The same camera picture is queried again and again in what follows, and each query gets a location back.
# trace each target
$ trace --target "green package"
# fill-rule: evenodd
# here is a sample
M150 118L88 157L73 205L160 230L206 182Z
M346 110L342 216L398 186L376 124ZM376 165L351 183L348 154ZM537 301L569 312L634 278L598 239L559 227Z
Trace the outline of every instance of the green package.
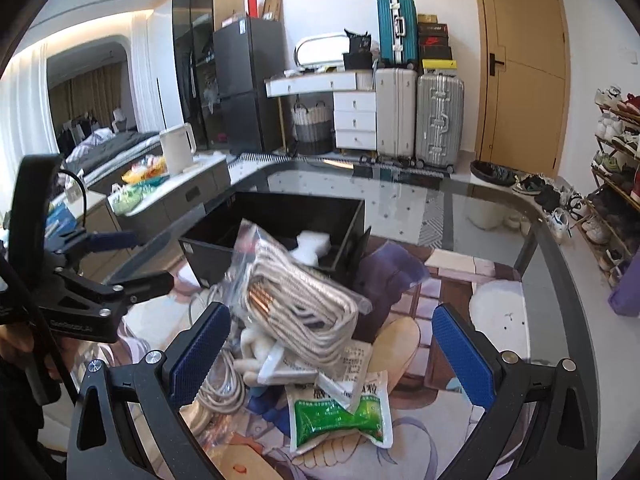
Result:
M357 431L378 447L393 444L391 411L386 392L386 371L367 374L356 412L347 412L317 386L287 385L290 450L302 454L331 437Z

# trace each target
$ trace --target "white curtain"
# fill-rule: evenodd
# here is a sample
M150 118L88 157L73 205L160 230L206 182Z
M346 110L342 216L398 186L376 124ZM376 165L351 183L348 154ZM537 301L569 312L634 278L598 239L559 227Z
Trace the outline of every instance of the white curtain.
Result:
M47 44L12 58L0 79L0 213L11 209L23 156L58 153L49 110Z
M133 85L136 124L139 132L164 130L158 85L151 72L146 14L136 12L131 20L130 80Z

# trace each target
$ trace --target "vanity table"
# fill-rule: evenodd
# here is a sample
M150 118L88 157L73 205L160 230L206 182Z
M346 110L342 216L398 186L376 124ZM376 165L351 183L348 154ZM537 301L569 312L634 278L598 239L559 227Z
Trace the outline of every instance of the vanity table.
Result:
M282 97L332 92L336 146L352 150L376 149L376 92L372 70L279 77L265 81L265 85L267 96L278 99L283 146L286 141Z

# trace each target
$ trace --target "glass table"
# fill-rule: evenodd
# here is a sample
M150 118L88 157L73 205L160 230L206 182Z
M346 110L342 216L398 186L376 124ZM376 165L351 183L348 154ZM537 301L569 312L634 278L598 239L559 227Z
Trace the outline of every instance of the glass table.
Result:
M267 161L242 171L231 165L230 172L232 181L234 175L240 176L230 189L172 224L110 281L174 266L182 253L179 237L238 191L363 200L365 229L371 227L369 249L384 240L401 243L425 261L431 277L407 291L386 321L409 317L420 328L404 374L390 394L391 450L382 452L356 435L293 457L287 452L288 439L277 428L243 410L232 418L215 416L201 435L212 460L220 458L220 449L235 444L251 447L282 478L362 478L366 474L437 478L482 416L482 409L469 403L431 337L433 309L443 302L453 304L499 351L511 349L523 359L552 366L571 358L584 382L598 434L596 368L582 304L564 257L533 202L510 190L475 186L428 171L334 160ZM523 235L520 227L527 222L530 230ZM188 327L184 304L161 312L137 305L127 315L127 324L151 346L163 349ZM514 431L514 442L502 457L504 464L509 463L524 428L526 421L519 435ZM410 445L419 439L424 445Z

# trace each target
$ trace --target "brown curtain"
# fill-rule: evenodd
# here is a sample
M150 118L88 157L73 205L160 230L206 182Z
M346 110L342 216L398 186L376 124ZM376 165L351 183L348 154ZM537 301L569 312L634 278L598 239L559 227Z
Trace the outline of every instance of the brown curtain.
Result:
M62 125L89 113L100 126L111 127L120 107L122 63L101 66L49 89L49 108L56 132Z

